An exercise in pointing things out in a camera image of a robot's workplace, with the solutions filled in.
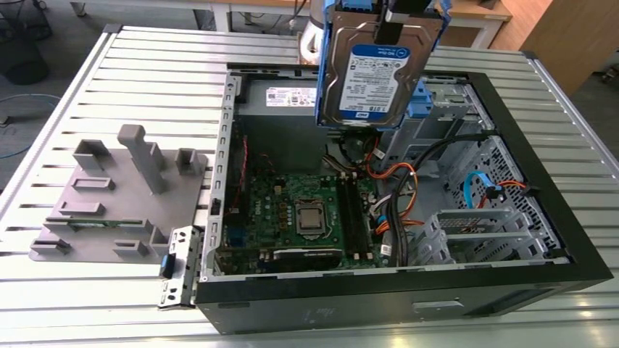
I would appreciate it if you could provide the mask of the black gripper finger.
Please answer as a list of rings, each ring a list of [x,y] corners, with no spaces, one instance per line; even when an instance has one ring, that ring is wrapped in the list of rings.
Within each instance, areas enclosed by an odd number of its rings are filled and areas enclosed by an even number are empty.
[[[395,10],[396,1],[379,1],[380,15],[375,29],[375,43],[398,43],[403,29],[404,14]]]

